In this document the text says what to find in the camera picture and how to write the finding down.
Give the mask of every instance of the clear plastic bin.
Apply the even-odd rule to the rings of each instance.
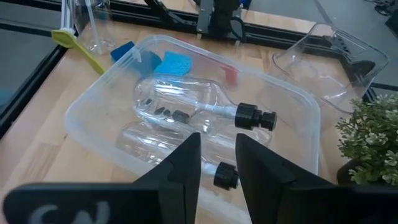
[[[151,64],[145,56],[148,51],[160,58],[166,51],[188,55],[193,61],[189,76],[220,83],[233,103],[245,102],[258,105],[259,110],[275,111],[278,120],[268,147],[317,174],[320,110],[309,93],[238,62],[162,35],[138,43],[70,106],[65,128],[73,139],[137,175],[144,175],[155,166],[116,147],[121,130],[127,124],[140,121],[132,109],[132,94],[140,77],[150,75],[145,72]],[[225,74],[226,68],[238,71],[233,82]],[[234,149],[230,150],[226,153],[234,156]],[[217,223],[251,222],[241,187],[231,191],[217,188],[203,173],[200,185],[198,214],[209,214]]]
[[[352,112],[350,100],[362,98],[387,55],[329,24],[311,31],[285,52],[273,55],[270,74],[313,93],[321,108],[322,129]]]

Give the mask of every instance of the black pebble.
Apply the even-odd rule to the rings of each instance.
[[[172,115],[173,119],[182,123],[187,124],[188,123],[188,119],[189,119],[189,114],[184,113],[180,110],[176,110],[174,111],[173,115]]]
[[[164,106],[162,106],[161,108],[156,109],[155,112],[154,112],[154,114],[155,114],[155,115],[159,115],[159,114],[161,114],[161,113],[163,112],[164,109],[165,109]]]
[[[163,114],[165,116],[170,116],[172,113],[169,110],[165,110],[165,111],[163,111]]]

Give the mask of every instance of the blue object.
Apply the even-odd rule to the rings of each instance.
[[[134,43],[130,41],[112,50],[111,51],[112,59],[115,62],[117,62],[125,53],[129,52],[129,50],[132,49],[133,47]],[[155,68],[161,63],[162,59],[160,59],[160,57],[157,54],[151,51],[144,51],[141,52],[141,62],[134,60],[133,63],[130,64],[130,68],[140,73],[140,77],[145,77],[151,75],[154,72]]]
[[[166,51],[163,62],[155,69],[155,73],[183,76],[192,68],[192,59],[186,55]]]
[[[127,42],[122,46],[111,51],[111,57],[114,62],[117,62],[125,53],[127,53],[134,46],[133,42]]]

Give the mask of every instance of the potted plant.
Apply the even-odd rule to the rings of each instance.
[[[398,185],[398,94],[352,104],[352,117],[336,125],[339,149],[351,159],[338,171],[338,183]]]

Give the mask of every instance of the wooden surface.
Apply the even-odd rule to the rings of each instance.
[[[170,0],[165,4],[172,9],[193,11],[189,2],[177,4]],[[247,15],[249,17],[245,21],[302,32],[308,31],[313,24],[258,12],[248,12]],[[118,44],[130,40],[137,42],[153,34],[171,35],[265,72],[270,67],[272,54],[280,52],[250,44],[232,51],[232,46],[226,43],[196,40],[190,34],[131,24],[116,23],[115,34]],[[100,60],[106,67],[112,64],[109,55]],[[66,110],[97,78],[98,75],[77,50],[68,50],[0,142],[1,201],[12,188],[28,182],[132,182],[137,178],[99,154],[87,151],[65,132]],[[336,170],[344,163],[337,153],[337,138],[338,133],[333,128],[322,135],[320,175],[333,182]],[[199,210],[197,223],[217,221]]]

